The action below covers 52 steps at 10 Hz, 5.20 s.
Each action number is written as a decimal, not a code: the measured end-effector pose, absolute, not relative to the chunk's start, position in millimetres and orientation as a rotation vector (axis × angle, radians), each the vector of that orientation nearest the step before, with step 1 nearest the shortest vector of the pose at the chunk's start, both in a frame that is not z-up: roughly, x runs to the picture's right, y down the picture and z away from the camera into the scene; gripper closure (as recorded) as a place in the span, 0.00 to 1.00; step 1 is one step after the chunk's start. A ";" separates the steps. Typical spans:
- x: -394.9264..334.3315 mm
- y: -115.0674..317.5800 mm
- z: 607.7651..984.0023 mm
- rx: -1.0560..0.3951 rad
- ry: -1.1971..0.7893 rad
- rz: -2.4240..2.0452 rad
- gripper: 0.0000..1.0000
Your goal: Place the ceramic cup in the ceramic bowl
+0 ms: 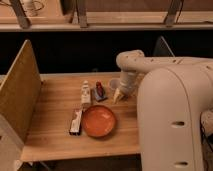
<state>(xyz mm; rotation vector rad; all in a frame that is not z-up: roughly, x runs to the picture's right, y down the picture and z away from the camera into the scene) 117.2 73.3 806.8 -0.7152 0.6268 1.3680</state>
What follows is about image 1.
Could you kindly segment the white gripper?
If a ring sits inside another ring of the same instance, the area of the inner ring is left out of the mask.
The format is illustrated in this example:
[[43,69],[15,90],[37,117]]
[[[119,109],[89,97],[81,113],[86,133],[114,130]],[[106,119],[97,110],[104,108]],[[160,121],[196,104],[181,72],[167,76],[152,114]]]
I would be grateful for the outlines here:
[[120,101],[124,95],[130,95],[133,92],[137,76],[137,72],[121,72],[119,89],[115,90],[113,96],[114,103]]

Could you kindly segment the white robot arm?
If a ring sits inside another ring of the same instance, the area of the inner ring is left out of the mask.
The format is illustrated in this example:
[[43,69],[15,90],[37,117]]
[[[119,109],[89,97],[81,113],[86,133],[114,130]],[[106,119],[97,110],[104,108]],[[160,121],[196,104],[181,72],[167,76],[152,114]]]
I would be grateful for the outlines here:
[[213,109],[213,59],[121,52],[114,100],[137,93],[142,171],[204,171],[201,115]]

